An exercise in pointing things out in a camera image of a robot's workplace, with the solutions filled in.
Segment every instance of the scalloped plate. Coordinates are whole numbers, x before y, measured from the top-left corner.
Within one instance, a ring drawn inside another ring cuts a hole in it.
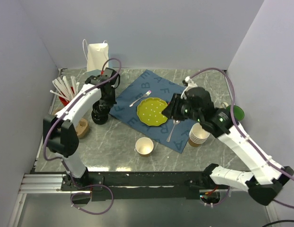
[[[148,126],[160,126],[168,119],[161,112],[168,104],[160,98],[147,98],[137,106],[137,116]]]

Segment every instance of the red container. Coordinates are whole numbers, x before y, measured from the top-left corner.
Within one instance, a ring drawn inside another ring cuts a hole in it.
[[[69,104],[69,101],[67,101],[66,99],[62,98],[62,97],[59,97],[58,98],[60,99],[61,103],[63,104],[63,106],[66,106]]]

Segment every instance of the marble tabletop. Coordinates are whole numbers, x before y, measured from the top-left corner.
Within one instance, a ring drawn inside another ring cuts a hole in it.
[[[116,89],[116,96],[125,90],[143,69],[122,69],[121,83]],[[176,84],[182,85],[182,80],[197,70],[151,70],[157,75]],[[80,88],[86,80],[85,69],[63,70],[62,75],[70,78],[75,76],[80,82]],[[194,81],[210,92],[215,106],[220,102],[230,103],[230,95],[222,74],[214,70],[207,71],[195,77]],[[54,108],[62,108],[59,99],[55,98]],[[182,154],[154,141],[154,151],[149,157],[142,157],[134,151],[135,142],[144,135],[119,120],[109,116],[104,125],[96,125],[89,110],[84,118],[89,122],[89,131],[80,139],[78,152],[84,165],[90,171],[202,171],[211,163],[217,163],[226,168],[247,170],[244,163],[223,143],[212,135],[200,147],[186,145]],[[37,159],[36,172],[62,172],[64,167],[58,160],[47,162],[42,153]]]

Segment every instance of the gray floor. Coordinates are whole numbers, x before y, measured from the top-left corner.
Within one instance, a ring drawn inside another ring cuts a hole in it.
[[[101,212],[109,203],[90,202],[85,209]],[[268,222],[266,207],[246,192],[232,192],[213,209],[182,198],[115,200],[103,215],[76,210],[68,194],[28,194],[18,227],[261,227]]]
[[[176,84],[195,73],[197,70],[152,70],[159,76]],[[64,70],[67,78],[76,76],[80,82],[80,88],[86,76],[82,70]],[[121,71],[121,84],[116,90],[119,95],[129,86],[144,70],[123,69]],[[230,95],[223,75],[216,71],[208,71],[196,77],[195,82],[208,90],[215,106],[220,102],[230,103]],[[54,110],[62,107],[59,99],[55,101]],[[119,120],[109,117],[105,125],[96,125],[91,119],[91,111],[84,118],[89,122],[90,130],[80,140],[77,152],[83,163],[90,171],[200,171],[210,163],[217,163],[226,168],[247,170],[244,163],[219,140],[210,136],[200,147],[193,148],[186,145],[182,154],[154,141],[154,151],[150,157],[141,157],[134,152],[135,142],[144,135]],[[46,162],[39,156],[37,172],[62,172],[64,167],[60,161]]]

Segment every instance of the paper bag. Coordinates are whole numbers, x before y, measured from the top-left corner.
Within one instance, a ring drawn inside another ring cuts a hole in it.
[[[108,43],[100,44],[87,44],[86,39],[82,41],[82,48],[84,50],[84,54],[87,60],[87,72],[93,70],[102,70],[104,63],[108,60],[108,51],[109,45]],[[88,50],[88,54],[86,55],[84,43],[86,43],[86,48]]]

